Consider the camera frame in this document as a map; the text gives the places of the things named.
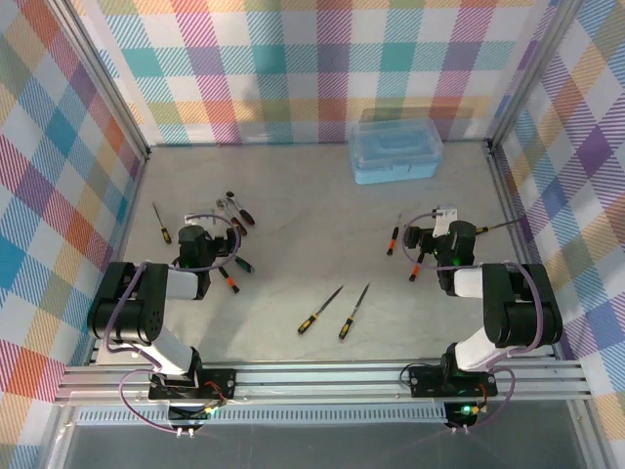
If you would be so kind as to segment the long yellow black screwdriver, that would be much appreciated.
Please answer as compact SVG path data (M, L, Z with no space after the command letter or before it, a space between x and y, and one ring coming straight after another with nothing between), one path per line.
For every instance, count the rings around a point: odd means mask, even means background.
M499 223L499 224L496 224L496 225L480 227L480 228L477 228L476 233L477 233L477 235L482 235L482 234L488 233L490 231L493 231L493 230L496 230L496 229L499 229L499 228L503 228L503 227L507 227L507 226L513 225L515 223L518 223L520 220L521 219L515 219L515 220Z

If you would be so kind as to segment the small yellow black screwdriver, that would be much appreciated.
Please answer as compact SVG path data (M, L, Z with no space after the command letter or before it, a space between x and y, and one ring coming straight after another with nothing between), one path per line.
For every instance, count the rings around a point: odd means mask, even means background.
M164 239L165 243L166 244L171 244L172 243L172 238L171 238L171 236L169 234L168 229L166 228L165 224L163 223L163 220L161 218L161 215L160 215L160 213L158 211L158 208L157 208L155 203L152 203L152 208L154 210L154 213L155 213L156 219L158 221L158 224L159 224L159 227L160 227L160 231L161 231L161 234L163 236L163 239Z

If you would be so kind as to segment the clear plastic tool box lid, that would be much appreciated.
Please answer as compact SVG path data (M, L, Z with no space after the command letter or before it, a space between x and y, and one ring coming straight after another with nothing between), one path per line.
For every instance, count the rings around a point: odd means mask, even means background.
M359 170L440 164L443 145L431 118L359 122L349 136Z

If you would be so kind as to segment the yellow-handled screwdriver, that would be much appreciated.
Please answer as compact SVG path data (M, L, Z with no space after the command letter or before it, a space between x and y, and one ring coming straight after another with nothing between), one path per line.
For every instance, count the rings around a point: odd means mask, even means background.
M339 288L337 288L325 301L324 303L319 307L319 309L311 314L298 328L297 333L299 335L303 335L310 327L311 325L318 320L318 317L325 311L325 309L332 303L332 301L340 294L340 292L343 290L344 286L341 285Z

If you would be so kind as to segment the yellow black handle file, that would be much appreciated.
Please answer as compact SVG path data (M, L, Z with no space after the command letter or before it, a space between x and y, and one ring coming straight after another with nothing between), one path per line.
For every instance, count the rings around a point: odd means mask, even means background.
M352 324L354 322L354 316L359 311L360 306L361 306L361 304L362 304L362 302L363 302L363 300L364 300L364 298L365 298L365 296L366 296L366 294L367 294L367 292L369 290L369 287L370 287L370 284L367 283L365 285L365 287L363 288L362 292L360 293L360 295L359 295L359 297L358 297L358 299L357 299L357 301L355 303L355 306L354 306L354 309L353 309L352 313L346 318L346 321L345 321L344 325L342 326L342 328L341 328L341 330L339 332L339 335L338 335L338 338L340 340L344 340L347 337L347 335L348 335L348 333L349 333L349 331L350 331L350 329L352 327Z

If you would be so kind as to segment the small black controller board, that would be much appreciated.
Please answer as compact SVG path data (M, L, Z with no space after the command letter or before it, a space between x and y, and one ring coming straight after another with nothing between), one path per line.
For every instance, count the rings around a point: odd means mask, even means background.
M169 405L167 407L168 424L176 432L178 438L187 435L193 439L205 423L212 418L216 409L215 405L192 407Z
M444 425L453 433L464 431L468 434L469 428L478 422L482 408L483 405L478 403L445 403L446 422Z

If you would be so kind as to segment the aluminium side rail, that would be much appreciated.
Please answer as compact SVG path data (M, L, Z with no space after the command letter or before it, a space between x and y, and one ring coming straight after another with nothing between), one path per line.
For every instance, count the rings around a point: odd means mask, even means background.
M521 225L524 210L518 209L515 203L515 192L510 189L506 179L504 163L506 157L501 149L495 149L489 139L482 142L482 150L502 210L505 226L498 232L506 231L514 248L515 261L530 264L536 260L528 246Z
M130 194L129 203L125 212L125 216L123 218L122 230L116 239L114 250L110 256L110 259L105 265L106 267L108 267L112 262L121 262L124 260L128 239L130 237L130 232L132 230L133 222L137 211L138 199L141 195L146 167L149 163L149 160L149 155L141 160L137 173L137 178L135 180L132 193ZM90 336L89 347L85 351L83 363L87 365L94 364L96 362L97 354L101 348L102 346L100 345L100 340L97 339L95 336Z

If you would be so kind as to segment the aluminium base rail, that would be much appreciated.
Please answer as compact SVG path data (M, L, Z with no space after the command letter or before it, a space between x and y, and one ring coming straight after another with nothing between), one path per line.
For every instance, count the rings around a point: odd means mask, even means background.
M456 403L579 401L592 393L579 362L550 357L500 362L489 382L494 394L472 388L454 397ZM388 404L415 400L407 385L404 362L224 362L207 369L234 377L234 405ZM149 401L149 381L130 364L71 366L54 399L57 405L117 405L118 392L137 404Z

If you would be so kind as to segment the aluminium frame post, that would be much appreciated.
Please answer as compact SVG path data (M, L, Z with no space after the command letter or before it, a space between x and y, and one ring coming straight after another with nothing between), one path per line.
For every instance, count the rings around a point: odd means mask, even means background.
M583 2L584 0L560 0L553 17L545 25L543 35L527 61L527 68L521 76L515 93L504 109L492 137L487 140L491 152L500 148L513 130L522 108L557 52Z
M78 55L79 61L103 96L107 108L117 120L124 136L130 141L131 147L142 156L144 161L149 161L151 154L149 145L71 1L46 0L46 2L63 32L68 36L68 41Z

